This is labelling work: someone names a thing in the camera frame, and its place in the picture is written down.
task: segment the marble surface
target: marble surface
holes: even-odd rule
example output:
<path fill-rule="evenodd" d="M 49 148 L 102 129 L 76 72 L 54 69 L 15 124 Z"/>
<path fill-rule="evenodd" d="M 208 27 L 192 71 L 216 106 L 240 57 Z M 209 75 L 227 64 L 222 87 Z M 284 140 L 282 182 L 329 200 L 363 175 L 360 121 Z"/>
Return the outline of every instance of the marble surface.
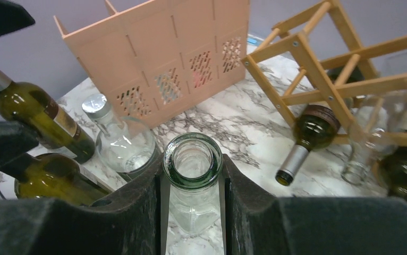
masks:
<path fill-rule="evenodd" d="M 264 61 L 260 67 L 280 94 L 298 73 L 296 62 L 282 56 Z M 304 79 L 294 93 L 308 91 L 310 87 Z M 81 110 L 81 102 L 97 92 L 91 80 L 86 79 L 58 101 L 94 139 L 98 128 Z M 298 115 L 302 107 L 293 106 L 291 110 Z M 350 147 L 340 145 L 312 152 L 290 187 L 278 184 L 274 176 L 293 146 L 291 130 L 248 72 L 243 81 L 174 117 L 153 132 L 163 147 L 181 133 L 209 135 L 244 175 L 278 197 L 385 195 L 385 190 L 372 176 L 360 187 L 341 179 L 343 162 Z M 37 147 L 30 153 L 45 152 L 44 148 Z M 84 166 L 116 189 L 125 183 L 115 172 L 103 166 L 96 155 Z M 0 173 L 0 189 L 7 198 L 15 198 L 13 182 L 11 177 Z M 200 235 L 187 235 L 169 217 L 167 242 L 166 254 L 223 254 L 220 220 Z"/>

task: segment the bottle rim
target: bottle rim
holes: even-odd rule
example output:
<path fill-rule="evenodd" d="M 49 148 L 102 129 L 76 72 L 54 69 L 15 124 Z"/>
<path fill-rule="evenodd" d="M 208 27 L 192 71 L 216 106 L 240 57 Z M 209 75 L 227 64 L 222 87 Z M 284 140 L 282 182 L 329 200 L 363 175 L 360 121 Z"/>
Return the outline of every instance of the bottle rim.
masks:
<path fill-rule="evenodd" d="M 176 149 L 189 141 L 199 141 L 210 151 L 211 162 L 208 170 L 198 177 L 186 177 L 177 171 L 174 164 Z M 170 141 L 163 155 L 163 170 L 171 184 L 183 190 L 199 190 L 215 184 L 222 171 L 222 152 L 217 143 L 209 136 L 202 133 L 181 134 Z"/>

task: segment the marble tabletop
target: marble tabletop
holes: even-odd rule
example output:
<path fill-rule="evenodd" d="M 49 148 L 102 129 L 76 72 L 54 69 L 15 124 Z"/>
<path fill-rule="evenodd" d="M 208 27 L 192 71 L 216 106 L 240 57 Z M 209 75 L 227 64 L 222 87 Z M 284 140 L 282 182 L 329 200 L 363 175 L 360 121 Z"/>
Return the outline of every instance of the marble tabletop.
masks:
<path fill-rule="evenodd" d="M 254 48 L 249 45 L 248 52 Z M 298 74 L 297 63 L 282 56 L 263 61 L 260 67 L 280 94 Z M 310 88 L 310 83 L 303 79 L 294 93 Z M 94 93 L 98 90 L 88 78 L 58 103 L 95 139 L 98 128 L 81 110 L 83 100 Z M 302 107 L 292 106 L 291 111 L 297 116 Z M 274 176 L 293 146 L 291 130 L 248 72 L 244 80 L 161 124 L 153 132 L 163 147 L 185 132 L 201 132 L 212 137 L 244 175 L 278 197 L 357 197 L 384 196 L 386 193 L 372 175 L 360 187 L 341 179 L 343 163 L 350 153 L 347 145 L 331 145 L 312 152 L 291 186 L 278 184 Z M 39 146 L 30 153 L 39 155 L 46 151 Z M 97 155 L 84 166 L 115 189 L 125 184 L 100 162 Z M 7 199 L 15 198 L 14 179 L 1 172 L 0 190 Z M 200 235 L 187 235 L 169 217 L 167 245 L 166 254 L 223 254 L 221 222 L 218 220 Z"/>

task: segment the gray wall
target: gray wall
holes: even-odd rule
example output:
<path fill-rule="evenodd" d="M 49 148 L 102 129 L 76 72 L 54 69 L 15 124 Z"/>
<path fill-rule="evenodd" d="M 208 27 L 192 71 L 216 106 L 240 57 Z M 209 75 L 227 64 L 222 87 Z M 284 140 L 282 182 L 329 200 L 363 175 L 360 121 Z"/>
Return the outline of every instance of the gray wall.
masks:
<path fill-rule="evenodd" d="M 319 0 L 251 0 L 250 32 L 265 37 L 276 22 Z M 0 37 L 0 69 L 16 81 L 29 81 L 59 98 L 86 78 L 86 74 L 60 38 L 52 16 L 69 31 L 107 17 L 103 0 L 14 0 L 35 18 L 36 25 Z M 116 9 L 133 7 L 143 0 L 112 0 Z M 365 45 L 407 34 L 407 1 L 342 0 Z M 318 57 L 346 51 L 327 18 L 310 36 Z"/>

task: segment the marble table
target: marble table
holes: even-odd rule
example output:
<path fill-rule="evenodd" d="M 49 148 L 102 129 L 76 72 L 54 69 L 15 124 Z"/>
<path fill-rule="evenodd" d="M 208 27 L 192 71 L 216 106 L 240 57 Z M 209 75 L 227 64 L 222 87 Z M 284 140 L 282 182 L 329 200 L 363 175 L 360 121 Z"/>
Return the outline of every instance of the marble table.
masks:
<path fill-rule="evenodd" d="M 254 48 L 248 46 L 248 52 Z M 280 94 L 298 73 L 297 63 L 282 56 L 264 61 L 260 66 Z M 295 93 L 310 88 L 304 79 Z M 94 93 L 98 90 L 88 78 L 58 103 L 95 139 L 98 128 L 81 110 L 83 100 Z M 293 106 L 291 110 L 298 115 L 302 107 Z M 291 186 L 278 184 L 274 176 L 293 145 L 291 130 L 248 72 L 244 80 L 160 125 L 153 132 L 163 147 L 181 133 L 209 135 L 244 175 L 278 197 L 385 195 L 385 190 L 372 176 L 360 187 L 341 179 L 343 162 L 350 153 L 350 147 L 346 145 L 331 145 L 325 150 L 312 152 Z M 45 152 L 47 150 L 41 146 L 30 151 L 32 155 Z M 84 166 L 115 189 L 125 184 L 100 162 L 97 155 Z M 14 179 L 1 172 L 0 190 L 6 198 L 15 198 Z M 200 235 L 187 235 L 169 217 L 167 243 L 166 254 L 223 254 L 221 222 L 218 220 Z"/>

